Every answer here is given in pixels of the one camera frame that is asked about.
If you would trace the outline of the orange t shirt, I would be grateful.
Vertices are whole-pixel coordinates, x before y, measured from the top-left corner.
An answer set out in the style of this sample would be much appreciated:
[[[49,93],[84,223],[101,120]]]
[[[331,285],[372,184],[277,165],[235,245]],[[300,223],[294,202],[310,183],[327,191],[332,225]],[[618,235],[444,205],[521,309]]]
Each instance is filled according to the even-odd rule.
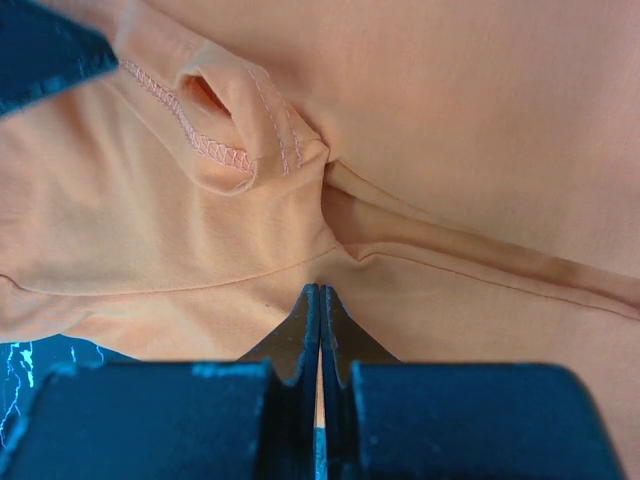
[[[635,1],[55,1],[119,69],[1,122],[1,338],[234,359],[307,283],[546,361],[639,475]]]

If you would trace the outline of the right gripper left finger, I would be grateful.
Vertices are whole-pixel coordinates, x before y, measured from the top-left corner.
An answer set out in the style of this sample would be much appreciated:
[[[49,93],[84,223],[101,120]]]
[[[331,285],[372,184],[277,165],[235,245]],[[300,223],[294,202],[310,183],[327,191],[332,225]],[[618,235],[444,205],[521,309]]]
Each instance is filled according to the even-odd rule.
[[[311,479],[319,289],[235,362],[52,369],[1,455],[5,479]]]

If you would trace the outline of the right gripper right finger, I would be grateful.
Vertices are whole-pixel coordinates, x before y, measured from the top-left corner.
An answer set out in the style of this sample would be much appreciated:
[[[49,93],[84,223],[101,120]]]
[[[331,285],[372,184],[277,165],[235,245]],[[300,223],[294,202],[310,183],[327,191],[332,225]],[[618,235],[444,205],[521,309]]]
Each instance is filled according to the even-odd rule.
[[[403,363],[320,290],[331,479],[621,479],[584,383],[548,363]]]

